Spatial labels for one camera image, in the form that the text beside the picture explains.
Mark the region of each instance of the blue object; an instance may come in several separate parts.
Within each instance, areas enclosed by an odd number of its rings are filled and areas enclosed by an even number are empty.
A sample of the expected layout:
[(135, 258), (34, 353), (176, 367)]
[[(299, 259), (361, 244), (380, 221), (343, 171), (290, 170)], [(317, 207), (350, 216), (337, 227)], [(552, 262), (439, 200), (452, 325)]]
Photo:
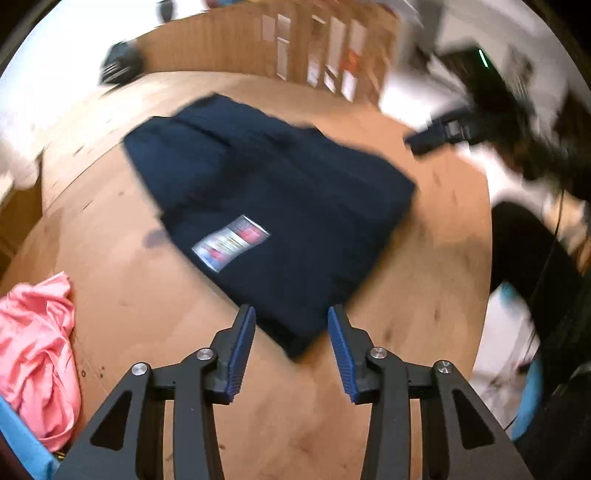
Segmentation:
[(540, 359), (534, 358), (527, 372), (521, 403), (511, 431), (511, 440), (517, 440), (530, 426), (542, 400), (543, 385), (542, 362)]
[(349, 345), (347, 345), (347, 340), (340, 327), (334, 307), (329, 308), (329, 335), (333, 350), (335, 351), (340, 379), (343, 381), (343, 389), (351, 399), (351, 402), (355, 403), (359, 398), (359, 390), (355, 381), (355, 361), (351, 355)]
[(29, 475), (51, 480), (59, 462), (37, 440), (12, 407), (0, 397), (0, 431)]
[(246, 370), (246, 362), (248, 361), (248, 354), (251, 351), (252, 340), (255, 336), (256, 314), (255, 309), (250, 307), (246, 314), (246, 318), (241, 326), (236, 347), (230, 357), (228, 363), (228, 385), (226, 386), (226, 394), (234, 396), (240, 392), (242, 379), (244, 378), (244, 370)]

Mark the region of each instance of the black pants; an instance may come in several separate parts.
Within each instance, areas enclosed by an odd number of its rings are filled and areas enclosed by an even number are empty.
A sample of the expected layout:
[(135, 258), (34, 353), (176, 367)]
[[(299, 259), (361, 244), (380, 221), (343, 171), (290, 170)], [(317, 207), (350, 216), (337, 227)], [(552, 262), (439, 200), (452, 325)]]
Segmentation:
[[(492, 209), (491, 292), (503, 281), (516, 289), (530, 308), (542, 347), (573, 305), (583, 282), (573, 260), (557, 244), (532, 299), (553, 242), (553, 233), (526, 208), (503, 202)], [(547, 397), (559, 383), (568, 379), (572, 370), (565, 362), (545, 356), (543, 349), (541, 353), (545, 364), (544, 396)]]

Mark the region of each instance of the tag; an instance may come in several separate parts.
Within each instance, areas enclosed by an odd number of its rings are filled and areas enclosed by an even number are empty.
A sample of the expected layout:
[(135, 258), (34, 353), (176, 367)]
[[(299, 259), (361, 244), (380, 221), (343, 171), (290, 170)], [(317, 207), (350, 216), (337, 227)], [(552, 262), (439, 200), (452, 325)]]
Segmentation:
[(214, 272), (219, 272), (238, 255), (265, 241), (269, 233), (247, 216), (208, 235), (193, 246), (193, 252)]

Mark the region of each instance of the green light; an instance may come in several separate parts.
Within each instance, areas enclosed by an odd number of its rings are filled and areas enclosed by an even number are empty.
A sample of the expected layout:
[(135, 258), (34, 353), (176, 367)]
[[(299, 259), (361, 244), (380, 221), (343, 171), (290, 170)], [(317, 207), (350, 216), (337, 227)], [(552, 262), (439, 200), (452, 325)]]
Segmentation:
[(482, 63), (484, 64), (484, 66), (486, 68), (488, 68), (488, 64), (486, 62), (486, 59), (484, 58), (484, 54), (482, 53), (482, 50), (481, 49), (478, 49), (478, 53), (480, 54), (480, 57), (482, 58)]

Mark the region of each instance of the pink cloth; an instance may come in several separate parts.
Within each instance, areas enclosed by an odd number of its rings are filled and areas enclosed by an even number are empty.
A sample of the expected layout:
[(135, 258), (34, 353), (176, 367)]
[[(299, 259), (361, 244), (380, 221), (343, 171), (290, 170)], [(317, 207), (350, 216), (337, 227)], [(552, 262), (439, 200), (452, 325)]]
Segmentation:
[(0, 394), (50, 451), (72, 434), (80, 388), (69, 336), (74, 305), (62, 272), (0, 299)]

